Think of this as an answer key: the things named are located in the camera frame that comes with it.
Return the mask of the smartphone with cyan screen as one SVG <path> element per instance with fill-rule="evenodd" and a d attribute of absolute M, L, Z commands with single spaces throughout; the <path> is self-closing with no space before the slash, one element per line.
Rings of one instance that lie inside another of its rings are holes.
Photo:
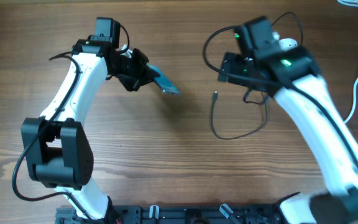
<path fill-rule="evenodd" d="M 181 95 L 180 90 L 163 74 L 155 65 L 148 64 L 150 71 L 154 76 L 154 83 L 166 95 Z"/>

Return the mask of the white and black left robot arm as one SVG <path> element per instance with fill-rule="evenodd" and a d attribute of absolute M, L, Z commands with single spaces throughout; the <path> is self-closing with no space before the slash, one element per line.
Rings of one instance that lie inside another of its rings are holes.
<path fill-rule="evenodd" d="M 124 29 L 112 18 L 98 17 L 93 35 L 56 56 L 70 60 L 67 76 L 41 115 L 26 118 L 21 127 L 24 151 L 14 168 L 12 188 L 22 200 L 36 200 L 17 188 L 19 168 L 26 162 L 29 177 L 55 189 L 49 197 L 66 197 L 84 223 L 116 220 L 111 199 L 92 178 L 94 156 L 83 129 L 85 119 L 103 81 L 115 77 L 127 91 L 137 91 L 162 76 L 139 49 L 119 48 Z"/>

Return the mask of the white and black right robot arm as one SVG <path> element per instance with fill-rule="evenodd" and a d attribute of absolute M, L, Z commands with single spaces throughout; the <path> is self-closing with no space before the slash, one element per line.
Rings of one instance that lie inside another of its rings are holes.
<path fill-rule="evenodd" d="M 358 143 L 343 122 L 309 51 L 283 50 L 266 17 L 233 28 L 240 54 L 222 64 L 220 80 L 264 91 L 291 117 L 311 149 L 325 190 L 279 204 L 288 223 L 358 220 Z"/>

